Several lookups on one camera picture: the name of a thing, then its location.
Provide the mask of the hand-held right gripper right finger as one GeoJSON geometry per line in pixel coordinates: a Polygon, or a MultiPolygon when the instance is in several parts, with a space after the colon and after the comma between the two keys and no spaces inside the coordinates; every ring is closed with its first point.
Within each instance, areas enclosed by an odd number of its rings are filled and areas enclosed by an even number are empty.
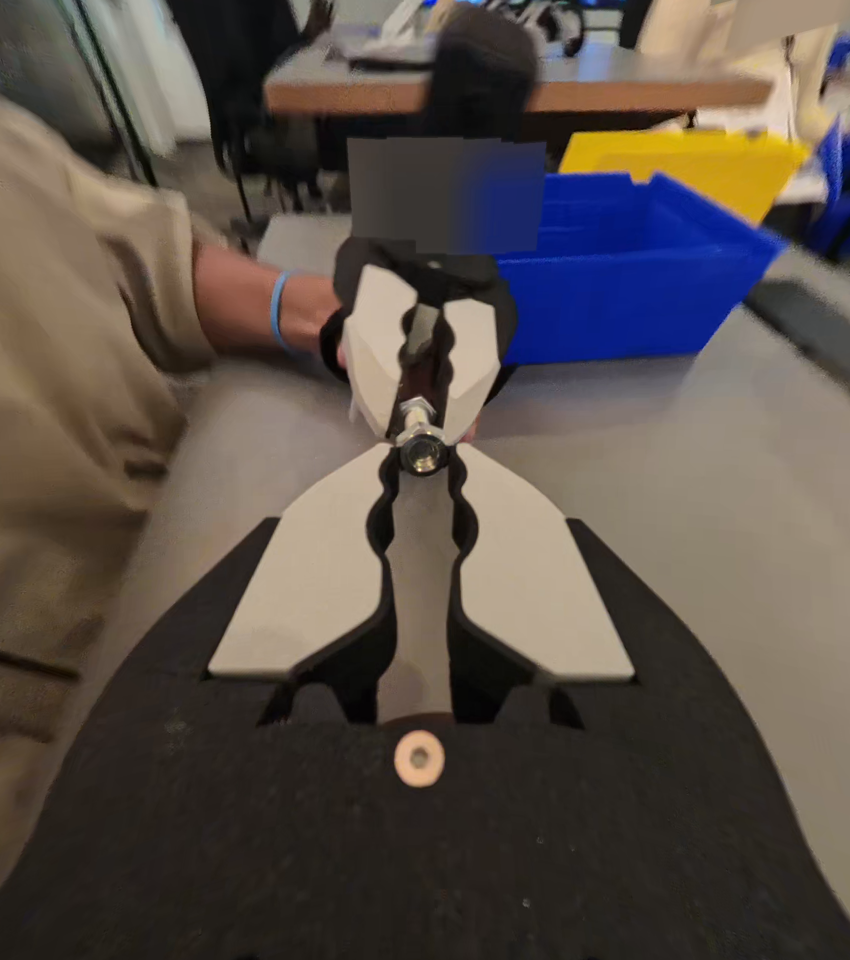
{"type": "Polygon", "coordinates": [[[448,466],[447,649],[455,720],[488,724],[518,688],[628,684],[636,668],[576,538],[583,525],[471,444],[448,466]]]}

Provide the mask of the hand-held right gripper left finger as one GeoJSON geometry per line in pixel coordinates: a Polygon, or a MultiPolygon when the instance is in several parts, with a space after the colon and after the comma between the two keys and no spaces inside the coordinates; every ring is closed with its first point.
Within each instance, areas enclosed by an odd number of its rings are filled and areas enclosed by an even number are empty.
{"type": "Polygon", "coordinates": [[[286,700],[325,685],[349,721],[378,721],[380,680],[397,649],[387,551],[399,474],[397,451],[377,443],[268,520],[209,678],[272,684],[286,700]]]}

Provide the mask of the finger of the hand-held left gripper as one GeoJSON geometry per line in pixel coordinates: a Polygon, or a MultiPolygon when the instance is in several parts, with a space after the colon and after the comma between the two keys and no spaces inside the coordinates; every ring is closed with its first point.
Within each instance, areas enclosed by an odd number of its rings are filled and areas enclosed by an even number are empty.
{"type": "Polygon", "coordinates": [[[414,289],[398,275],[372,264],[363,267],[341,346],[352,407],[374,436],[389,432],[403,376],[405,319],[418,304],[414,289]]]}
{"type": "Polygon", "coordinates": [[[501,369],[498,327],[493,306],[473,298],[446,303],[444,319],[452,344],[442,430],[447,443],[459,443],[478,419],[501,369]]]}

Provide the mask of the steel hex bolt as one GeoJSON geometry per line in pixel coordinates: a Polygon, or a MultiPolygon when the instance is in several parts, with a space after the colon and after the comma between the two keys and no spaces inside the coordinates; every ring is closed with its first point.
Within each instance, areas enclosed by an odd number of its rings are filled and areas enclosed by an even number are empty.
{"type": "Polygon", "coordinates": [[[435,410],[423,396],[399,404],[397,416],[401,429],[393,441],[395,448],[401,450],[418,440],[440,447],[445,444],[443,431],[433,422],[435,410]]]}

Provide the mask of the steel hex nut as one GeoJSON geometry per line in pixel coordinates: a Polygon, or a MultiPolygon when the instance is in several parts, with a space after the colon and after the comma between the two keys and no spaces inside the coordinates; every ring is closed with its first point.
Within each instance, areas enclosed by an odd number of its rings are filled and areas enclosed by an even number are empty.
{"type": "Polygon", "coordinates": [[[441,472],[448,463],[448,446],[440,429],[417,423],[403,431],[395,443],[402,470],[409,475],[428,477],[441,472]]]}

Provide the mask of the person's left forearm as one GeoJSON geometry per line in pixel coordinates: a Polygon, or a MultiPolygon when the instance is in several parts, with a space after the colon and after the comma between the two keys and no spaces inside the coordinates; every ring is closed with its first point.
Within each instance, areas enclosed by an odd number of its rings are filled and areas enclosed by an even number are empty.
{"type": "Polygon", "coordinates": [[[271,307],[281,273],[227,246],[202,244],[192,286],[202,334],[219,355],[273,350],[271,307]]]}

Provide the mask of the person's left hand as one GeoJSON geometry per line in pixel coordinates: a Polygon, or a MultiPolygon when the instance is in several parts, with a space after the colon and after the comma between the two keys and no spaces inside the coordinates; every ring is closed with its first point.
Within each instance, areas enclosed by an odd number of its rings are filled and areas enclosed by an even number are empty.
{"type": "Polygon", "coordinates": [[[291,274],[279,311],[279,330],[287,346],[296,354],[319,354],[321,330],[340,306],[329,276],[291,274]]]}

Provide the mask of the blue wristband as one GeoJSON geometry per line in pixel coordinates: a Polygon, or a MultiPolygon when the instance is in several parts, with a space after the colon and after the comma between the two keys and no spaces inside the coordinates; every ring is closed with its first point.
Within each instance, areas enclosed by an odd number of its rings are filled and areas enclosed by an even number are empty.
{"type": "Polygon", "coordinates": [[[268,307],[268,319],[272,340],[275,345],[288,356],[296,356],[298,351],[289,345],[282,333],[282,303],[287,282],[294,275],[294,270],[282,270],[278,274],[277,278],[272,284],[268,307]]]}

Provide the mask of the black office chair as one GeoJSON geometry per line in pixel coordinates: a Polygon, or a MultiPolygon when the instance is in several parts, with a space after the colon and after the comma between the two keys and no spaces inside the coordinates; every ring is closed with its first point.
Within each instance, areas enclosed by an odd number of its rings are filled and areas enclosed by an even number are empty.
{"type": "Polygon", "coordinates": [[[331,26],[334,3],[312,1],[299,27],[288,1],[168,1],[172,20],[202,86],[215,164],[238,190],[244,236],[266,226],[253,216],[244,182],[264,177],[303,211],[299,187],[321,199],[314,122],[280,118],[265,104],[264,83],[277,66],[311,46],[331,26]]]}

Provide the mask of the yellow storage bin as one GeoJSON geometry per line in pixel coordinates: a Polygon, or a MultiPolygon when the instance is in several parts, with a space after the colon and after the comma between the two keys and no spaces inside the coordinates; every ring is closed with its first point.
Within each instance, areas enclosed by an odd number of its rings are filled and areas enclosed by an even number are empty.
{"type": "Polygon", "coordinates": [[[799,140],[766,131],[592,131],[571,137],[558,171],[625,173],[637,183],[661,174],[757,224],[812,152],[799,140]]]}

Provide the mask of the grey wood-edged table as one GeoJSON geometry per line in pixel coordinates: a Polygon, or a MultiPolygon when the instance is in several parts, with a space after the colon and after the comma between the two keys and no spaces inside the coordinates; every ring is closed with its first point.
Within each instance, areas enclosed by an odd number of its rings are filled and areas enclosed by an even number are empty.
{"type": "MultiPolygon", "coordinates": [[[[781,257],[769,269],[767,275],[759,283],[776,280],[803,283],[812,292],[820,296],[829,304],[836,306],[839,311],[850,318],[850,274],[846,271],[835,269],[830,264],[827,264],[815,258],[814,256],[805,254],[801,250],[792,247],[781,255],[781,257]]],[[[761,322],[745,307],[744,301],[743,308],[755,319],[761,322]]],[[[790,341],[785,338],[783,339],[792,347],[796,348],[791,344],[790,341]]]]}

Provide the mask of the black table panel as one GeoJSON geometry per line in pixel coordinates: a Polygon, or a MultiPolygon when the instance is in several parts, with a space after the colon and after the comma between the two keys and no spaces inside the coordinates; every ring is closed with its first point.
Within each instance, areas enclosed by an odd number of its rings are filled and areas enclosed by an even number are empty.
{"type": "Polygon", "coordinates": [[[836,306],[793,280],[762,281],[744,305],[850,391],[850,318],[836,306]]]}

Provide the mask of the black tripod light stand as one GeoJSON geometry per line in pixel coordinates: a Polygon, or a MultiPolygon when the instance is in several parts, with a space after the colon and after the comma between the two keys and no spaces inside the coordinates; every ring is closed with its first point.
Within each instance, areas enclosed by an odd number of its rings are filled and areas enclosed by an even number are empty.
{"type": "Polygon", "coordinates": [[[93,19],[82,1],[73,1],[71,5],[74,8],[75,20],[81,25],[86,44],[96,63],[97,74],[100,75],[97,81],[101,89],[99,96],[121,139],[128,158],[129,173],[133,180],[156,188],[158,181],[151,156],[143,145],[131,112],[122,96],[118,80],[95,31],[93,19]]]}

